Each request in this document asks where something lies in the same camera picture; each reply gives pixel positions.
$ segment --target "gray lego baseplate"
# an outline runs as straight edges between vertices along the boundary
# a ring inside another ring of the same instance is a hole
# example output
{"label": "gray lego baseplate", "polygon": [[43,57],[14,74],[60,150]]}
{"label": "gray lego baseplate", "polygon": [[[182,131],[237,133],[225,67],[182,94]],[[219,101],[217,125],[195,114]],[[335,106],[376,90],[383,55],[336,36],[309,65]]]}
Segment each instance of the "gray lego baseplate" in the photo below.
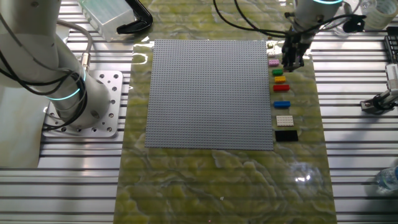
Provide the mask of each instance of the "gray lego baseplate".
{"label": "gray lego baseplate", "polygon": [[266,42],[156,40],[145,145],[273,150]]}

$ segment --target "yellow lego brick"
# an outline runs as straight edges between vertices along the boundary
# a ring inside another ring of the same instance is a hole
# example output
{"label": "yellow lego brick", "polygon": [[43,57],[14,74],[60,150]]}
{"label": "yellow lego brick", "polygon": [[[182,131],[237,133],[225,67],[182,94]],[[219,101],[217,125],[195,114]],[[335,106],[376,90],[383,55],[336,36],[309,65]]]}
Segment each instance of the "yellow lego brick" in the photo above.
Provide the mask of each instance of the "yellow lego brick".
{"label": "yellow lego brick", "polygon": [[275,77],[275,83],[284,83],[286,82],[286,77]]}

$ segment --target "clear plastic box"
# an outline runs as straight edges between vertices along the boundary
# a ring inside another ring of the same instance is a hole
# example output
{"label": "clear plastic box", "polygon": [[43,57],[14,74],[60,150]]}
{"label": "clear plastic box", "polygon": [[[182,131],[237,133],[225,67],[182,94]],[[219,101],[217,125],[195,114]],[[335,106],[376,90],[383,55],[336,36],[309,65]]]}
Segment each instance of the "clear plastic box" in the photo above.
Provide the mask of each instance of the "clear plastic box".
{"label": "clear plastic box", "polygon": [[136,19],[125,0],[78,0],[88,22],[110,42],[119,37],[116,29]]}

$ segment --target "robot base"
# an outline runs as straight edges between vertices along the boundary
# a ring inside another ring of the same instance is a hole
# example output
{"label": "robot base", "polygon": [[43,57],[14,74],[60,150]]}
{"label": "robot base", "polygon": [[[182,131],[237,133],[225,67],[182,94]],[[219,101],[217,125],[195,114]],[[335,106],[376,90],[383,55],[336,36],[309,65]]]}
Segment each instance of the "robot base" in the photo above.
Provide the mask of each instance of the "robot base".
{"label": "robot base", "polygon": [[[119,71],[91,71],[91,76],[108,88],[111,100],[109,109],[105,115],[92,127],[86,129],[72,128],[66,126],[53,131],[44,131],[43,135],[48,138],[112,138],[118,131],[118,119],[120,101],[123,87],[123,74]],[[49,104],[47,113],[58,118],[55,107]],[[44,122],[50,125],[59,125],[59,119],[46,116]]]}

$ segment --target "pink lego brick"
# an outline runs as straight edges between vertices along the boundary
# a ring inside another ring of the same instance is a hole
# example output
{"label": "pink lego brick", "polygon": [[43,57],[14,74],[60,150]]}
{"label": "pink lego brick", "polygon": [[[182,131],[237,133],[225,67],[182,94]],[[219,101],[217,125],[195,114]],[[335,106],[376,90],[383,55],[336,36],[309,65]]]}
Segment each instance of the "pink lego brick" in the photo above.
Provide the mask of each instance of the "pink lego brick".
{"label": "pink lego brick", "polygon": [[278,67],[279,66],[279,60],[278,59],[269,60],[268,61],[268,65],[270,67]]}

